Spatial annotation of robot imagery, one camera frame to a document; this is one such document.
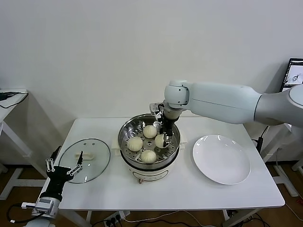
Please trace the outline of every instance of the white desk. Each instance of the white desk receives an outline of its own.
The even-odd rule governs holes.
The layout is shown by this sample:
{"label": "white desk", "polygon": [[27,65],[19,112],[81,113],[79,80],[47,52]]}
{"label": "white desk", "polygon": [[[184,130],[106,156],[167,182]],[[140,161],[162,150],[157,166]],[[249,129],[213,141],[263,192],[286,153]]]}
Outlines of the white desk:
{"label": "white desk", "polygon": [[[1,89],[0,92],[21,92],[26,93],[25,89]],[[10,106],[12,104],[20,102],[26,94],[18,94],[12,96],[6,100],[0,101],[0,105],[2,106]],[[0,123],[3,123],[3,131],[10,137],[10,139],[18,146],[18,152],[24,157],[36,170],[38,170],[43,176],[46,176],[45,169],[43,169],[39,163],[35,162],[32,156],[32,150],[28,148],[28,146],[19,138],[19,136],[4,122],[4,119],[7,115],[15,108],[16,105],[5,109],[0,107]],[[6,184],[5,188],[3,189],[0,200],[6,200],[10,191],[13,189],[14,186],[22,187],[42,187],[44,184],[44,180],[22,180],[18,179],[20,174],[22,173],[22,168],[18,168],[15,170],[14,174],[10,178],[9,182]],[[6,172],[7,168],[0,164],[0,172]]]}
{"label": "white desk", "polygon": [[[109,147],[127,118],[75,120],[55,161],[73,143],[97,138]],[[61,210],[223,210],[249,209],[224,223],[231,226],[261,208],[280,207],[284,199],[268,172],[243,125],[228,124],[209,118],[180,118],[176,125],[188,144],[182,150],[171,173],[156,182],[138,184],[120,156],[112,152],[104,173],[84,184],[66,183]],[[251,173],[237,185],[222,185],[205,177],[192,159],[196,140],[208,134],[220,134],[242,145],[251,160]],[[45,191],[49,179],[42,189]]]}

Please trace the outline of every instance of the computer screen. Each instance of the computer screen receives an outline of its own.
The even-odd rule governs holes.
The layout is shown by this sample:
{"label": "computer screen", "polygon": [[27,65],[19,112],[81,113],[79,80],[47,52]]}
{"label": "computer screen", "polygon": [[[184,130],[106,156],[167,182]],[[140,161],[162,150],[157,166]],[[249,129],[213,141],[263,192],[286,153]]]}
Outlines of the computer screen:
{"label": "computer screen", "polygon": [[280,91],[303,83],[303,59],[291,58]]}

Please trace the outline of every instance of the steamed bun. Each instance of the steamed bun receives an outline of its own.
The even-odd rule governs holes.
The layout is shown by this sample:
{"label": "steamed bun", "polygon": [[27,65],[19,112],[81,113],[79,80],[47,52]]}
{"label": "steamed bun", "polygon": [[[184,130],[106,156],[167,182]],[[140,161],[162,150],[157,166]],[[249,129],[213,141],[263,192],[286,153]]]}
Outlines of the steamed bun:
{"label": "steamed bun", "polygon": [[143,141],[140,137],[132,137],[129,139],[127,142],[127,148],[130,149],[131,151],[139,151],[143,147]]}
{"label": "steamed bun", "polygon": [[164,143],[164,138],[163,137],[164,137],[164,135],[160,134],[160,135],[156,136],[156,138],[155,138],[155,144],[159,148],[166,148],[168,146],[167,145],[167,146],[163,147],[163,143]]}
{"label": "steamed bun", "polygon": [[141,154],[141,161],[147,164],[152,164],[156,161],[157,155],[152,150],[145,150]]}
{"label": "steamed bun", "polygon": [[155,126],[153,125],[147,125],[144,129],[143,129],[143,135],[146,138],[154,138],[157,135],[157,129]]}

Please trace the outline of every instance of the power strip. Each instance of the power strip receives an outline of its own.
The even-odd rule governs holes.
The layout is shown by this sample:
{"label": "power strip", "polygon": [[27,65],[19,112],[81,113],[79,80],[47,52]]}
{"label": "power strip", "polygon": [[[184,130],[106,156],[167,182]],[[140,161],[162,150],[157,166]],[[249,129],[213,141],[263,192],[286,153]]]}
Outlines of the power strip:
{"label": "power strip", "polygon": [[117,224],[119,221],[116,219],[116,215],[120,215],[120,220],[123,220],[123,219],[125,219],[126,216],[128,216],[130,214],[131,214],[131,212],[129,210],[120,210],[120,211],[117,211],[117,212],[113,213],[112,215],[108,216],[105,220],[111,220],[112,218],[114,218],[116,220],[115,224]]}

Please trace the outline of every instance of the floor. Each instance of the floor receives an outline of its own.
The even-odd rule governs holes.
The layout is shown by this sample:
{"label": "floor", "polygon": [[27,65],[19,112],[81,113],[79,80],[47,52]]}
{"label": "floor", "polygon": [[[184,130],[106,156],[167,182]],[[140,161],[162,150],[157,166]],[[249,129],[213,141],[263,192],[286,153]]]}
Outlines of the floor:
{"label": "floor", "polygon": [[[273,176],[276,175],[272,166],[268,166],[271,174]],[[298,192],[303,195],[303,177],[297,173],[293,172],[290,168],[290,165],[283,165],[283,169],[285,170],[288,177],[293,182],[295,188]],[[14,169],[11,168],[6,174],[0,174],[0,191],[3,190],[5,187],[6,182],[9,180],[10,176],[13,174]],[[23,171],[20,178],[23,179],[43,179],[43,177],[32,168],[27,168]],[[281,191],[282,195],[286,203],[298,214],[298,216],[303,219],[303,205],[297,202],[298,197],[291,197],[286,188],[283,185],[279,185],[279,190]],[[8,199],[6,201],[0,201],[0,226],[1,227],[18,227],[23,226],[22,224],[11,224],[6,220],[6,211],[11,204],[17,202],[35,202],[41,188],[17,188],[15,187],[12,192],[10,193]],[[99,220],[102,220],[108,217],[111,213],[110,211],[94,211],[91,217],[91,223],[95,223]],[[165,211],[136,211],[131,212],[131,215],[127,217],[128,220],[138,220],[144,218],[153,218],[159,215],[169,213]],[[221,226],[223,222],[223,215],[222,212],[219,210],[213,211],[191,211],[191,213],[201,222],[202,225],[214,225],[217,227]],[[30,217],[31,211],[30,210],[15,210],[12,211],[11,216],[15,219],[27,219]],[[81,216],[84,218],[86,217],[86,212],[81,211],[79,212]],[[271,227],[300,227],[303,226],[303,222],[299,221],[295,215],[289,210],[288,207],[283,206],[280,208],[271,208],[271,209],[263,209],[258,213]],[[185,212],[178,212],[169,216],[165,216],[162,219],[170,222],[185,222],[191,226],[198,226],[197,222],[187,213]],[[53,222],[56,227],[74,227],[75,225],[67,220],[62,216],[58,216],[57,219]],[[122,222],[123,227],[135,227],[137,223],[127,223],[125,221]],[[142,223],[141,227],[168,227],[171,226],[170,224],[166,224],[163,222],[157,222],[155,224],[145,224]],[[176,227],[184,227],[184,225],[178,224],[174,225]],[[244,224],[244,227],[262,227],[262,222],[258,220],[251,221],[247,224]]]}

